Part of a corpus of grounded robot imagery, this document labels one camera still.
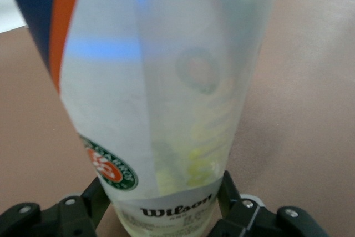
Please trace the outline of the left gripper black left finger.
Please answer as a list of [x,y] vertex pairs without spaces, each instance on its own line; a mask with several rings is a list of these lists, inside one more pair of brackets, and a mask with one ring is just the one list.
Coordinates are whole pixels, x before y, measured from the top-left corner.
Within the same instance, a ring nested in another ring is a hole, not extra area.
[[95,178],[79,196],[68,196],[46,210],[16,204],[1,214],[1,236],[97,236],[110,201]]

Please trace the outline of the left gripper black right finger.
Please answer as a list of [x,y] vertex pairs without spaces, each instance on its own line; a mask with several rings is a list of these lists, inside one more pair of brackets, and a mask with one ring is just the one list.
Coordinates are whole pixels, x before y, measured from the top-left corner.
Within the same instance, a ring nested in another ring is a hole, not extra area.
[[224,172],[217,195],[222,218],[217,236],[329,236],[305,210],[282,206],[276,213],[262,201],[241,195],[228,171]]

